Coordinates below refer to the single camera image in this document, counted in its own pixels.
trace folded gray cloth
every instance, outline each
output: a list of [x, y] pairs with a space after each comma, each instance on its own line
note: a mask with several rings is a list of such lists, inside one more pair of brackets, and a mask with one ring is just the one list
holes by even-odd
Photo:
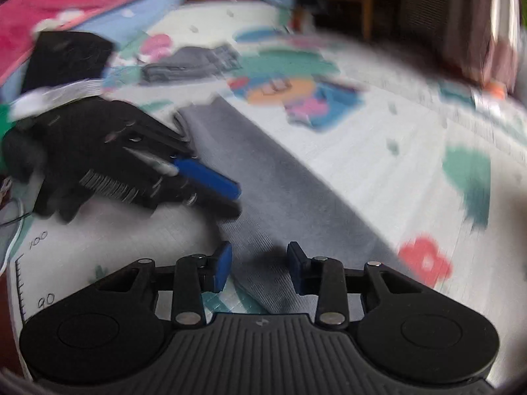
[[[241, 217], [220, 222], [233, 244], [232, 275], [271, 313], [312, 316], [317, 298], [294, 292], [286, 247], [297, 241], [308, 257], [336, 258], [362, 269], [381, 261], [408, 274], [397, 256], [337, 195], [223, 98], [180, 110], [201, 159], [241, 185]], [[349, 295], [350, 317], [363, 316]]]

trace gray sock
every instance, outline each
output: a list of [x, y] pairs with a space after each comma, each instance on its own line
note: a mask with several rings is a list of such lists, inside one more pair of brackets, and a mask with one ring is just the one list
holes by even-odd
[[[317, 298], [294, 292], [286, 247], [325, 255], [346, 268], [377, 260], [408, 274], [384, 241], [305, 166], [223, 98], [180, 110], [202, 161], [241, 185], [241, 217], [220, 222], [233, 244], [232, 275], [271, 313], [310, 313]], [[349, 295], [350, 317], [363, 315]]]

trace pink blanket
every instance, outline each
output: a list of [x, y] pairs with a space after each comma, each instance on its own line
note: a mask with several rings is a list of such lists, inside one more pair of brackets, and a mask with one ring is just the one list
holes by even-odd
[[7, 0], [0, 6], [0, 84], [28, 57], [43, 29], [63, 30], [131, 0]]

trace striped curtain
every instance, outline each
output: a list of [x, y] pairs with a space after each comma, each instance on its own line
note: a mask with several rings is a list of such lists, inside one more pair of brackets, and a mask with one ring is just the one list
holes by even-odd
[[442, 55], [481, 86], [511, 91], [517, 73], [519, 0], [449, 0]]

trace black wire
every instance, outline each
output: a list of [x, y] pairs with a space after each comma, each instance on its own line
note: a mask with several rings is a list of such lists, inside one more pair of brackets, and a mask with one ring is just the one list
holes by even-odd
[[24, 218], [27, 218], [30, 215], [31, 215], [31, 212], [26, 212], [25, 214], [22, 214], [20, 217], [17, 217], [15, 219], [12, 219], [10, 221], [7, 221], [5, 223], [0, 224], [0, 228], [1, 227], [5, 227], [5, 226], [9, 226], [10, 224], [13, 224], [13, 223], [15, 223], [17, 221], [23, 220]]

